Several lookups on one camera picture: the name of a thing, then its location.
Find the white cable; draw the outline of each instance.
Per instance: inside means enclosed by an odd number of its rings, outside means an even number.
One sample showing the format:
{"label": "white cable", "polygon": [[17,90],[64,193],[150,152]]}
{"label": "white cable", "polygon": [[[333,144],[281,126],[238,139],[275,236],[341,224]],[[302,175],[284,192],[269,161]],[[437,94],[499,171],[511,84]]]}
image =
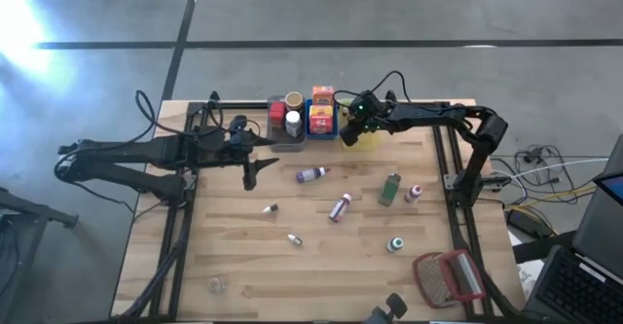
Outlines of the white cable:
{"label": "white cable", "polygon": [[524,187],[524,184],[517,179],[517,177],[514,177],[512,174],[508,173],[508,172],[504,172],[504,171],[500,171],[497,169],[494,169],[493,171],[491,171],[491,173],[501,173],[507,177],[510,177],[510,179],[514,180],[515,182],[517,182],[517,184],[519,184],[519,186],[522,188],[522,194],[523,196],[523,200],[526,200],[526,198],[528,198],[528,192],[526,191],[526,187]]}
{"label": "white cable", "polygon": [[565,162],[565,163],[557,163],[557,164],[552,164],[552,165],[548,165],[546,167],[540,167],[540,168],[536,168],[536,169],[532,169],[526,172],[522,172],[519,174],[515,174],[514,176],[511,176],[511,178],[517,178],[517,177],[521,177],[523,175],[526,174],[530,174],[530,173],[534,173],[534,172],[538,172],[540,170],[543,169],[548,169],[548,168],[553,168],[553,167],[560,167],[560,166],[566,166],[566,165],[570,165],[570,164],[576,164],[576,163],[588,163],[588,162],[606,162],[608,161],[608,159],[592,159],[592,160],[582,160],[579,162]]}

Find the wooden table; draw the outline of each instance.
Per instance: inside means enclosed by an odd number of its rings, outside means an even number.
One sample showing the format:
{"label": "wooden table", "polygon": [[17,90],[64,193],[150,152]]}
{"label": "wooden table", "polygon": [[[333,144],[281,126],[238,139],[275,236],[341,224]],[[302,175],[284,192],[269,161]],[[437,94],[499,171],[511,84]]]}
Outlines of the wooden table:
{"label": "wooden table", "polygon": [[[474,104],[469,99],[453,101]],[[161,123],[182,129],[187,104],[166,101]],[[225,124],[242,112],[265,133],[265,110],[226,110]],[[447,132],[442,132],[453,171]],[[412,262],[419,255],[452,249],[432,129],[419,127],[381,136],[378,150],[367,153],[345,152],[339,140],[308,141],[301,153],[276,154],[268,147],[256,148],[253,160],[280,161],[260,172],[251,192],[242,187],[241,167],[203,169],[177,319],[357,321],[366,318],[374,306],[384,306],[392,292],[409,307],[403,320],[464,318],[461,306],[429,308],[412,274]],[[459,146],[466,164],[471,148],[462,140]],[[297,171],[316,166],[332,170],[318,180],[296,182]],[[148,172],[164,173],[154,167],[148,167]],[[377,197],[391,172],[399,173],[402,182],[393,205],[385,208],[377,204]],[[402,199],[412,184],[423,189],[417,204]],[[353,195],[353,202],[343,222],[334,224],[327,214],[346,192]],[[151,195],[142,197],[138,211],[154,202]],[[278,204],[278,212],[262,213],[272,203]],[[525,299],[499,204],[479,201],[474,214],[488,272],[511,303],[523,307]],[[164,208],[153,210],[132,227],[113,314],[128,308],[153,275],[165,215]],[[303,247],[290,243],[288,234],[299,236]],[[388,254],[385,244],[394,236],[404,238],[405,246]],[[225,281],[224,293],[208,291],[208,280],[214,276]],[[168,285],[164,304],[168,304]]]}

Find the white cap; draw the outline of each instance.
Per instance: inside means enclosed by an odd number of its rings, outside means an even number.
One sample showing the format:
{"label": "white cap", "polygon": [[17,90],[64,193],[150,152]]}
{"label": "white cap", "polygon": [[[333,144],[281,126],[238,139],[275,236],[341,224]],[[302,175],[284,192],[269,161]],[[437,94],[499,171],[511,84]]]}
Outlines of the white cap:
{"label": "white cap", "polygon": [[290,111],[285,115],[285,121],[291,124],[297,124],[301,121],[301,114],[298,111]]}
{"label": "white cap", "polygon": [[413,194],[416,197],[419,197],[421,195],[421,187],[419,185],[413,186],[413,188],[411,188],[411,194]]}

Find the blue box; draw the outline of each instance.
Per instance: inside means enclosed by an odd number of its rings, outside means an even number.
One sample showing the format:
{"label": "blue box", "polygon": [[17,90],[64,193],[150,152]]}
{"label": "blue box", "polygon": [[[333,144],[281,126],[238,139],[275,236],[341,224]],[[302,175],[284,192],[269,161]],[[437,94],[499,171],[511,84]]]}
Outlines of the blue box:
{"label": "blue box", "polygon": [[305,136],[311,140],[333,140],[338,136],[338,104],[333,104],[333,131],[329,134],[313,134],[310,132],[310,106],[313,105],[313,99],[305,101]]}

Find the green can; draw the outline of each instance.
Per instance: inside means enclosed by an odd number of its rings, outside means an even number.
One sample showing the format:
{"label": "green can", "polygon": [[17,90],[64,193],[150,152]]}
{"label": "green can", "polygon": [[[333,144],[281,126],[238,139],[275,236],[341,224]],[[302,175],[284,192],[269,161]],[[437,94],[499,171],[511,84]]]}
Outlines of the green can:
{"label": "green can", "polygon": [[381,190],[381,196],[379,197],[379,203],[385,207],[389,207],[394,197],[398,193],[398,187],[400,186],[400,175],[398,173],[391,173],[385,179],[385,184]]}

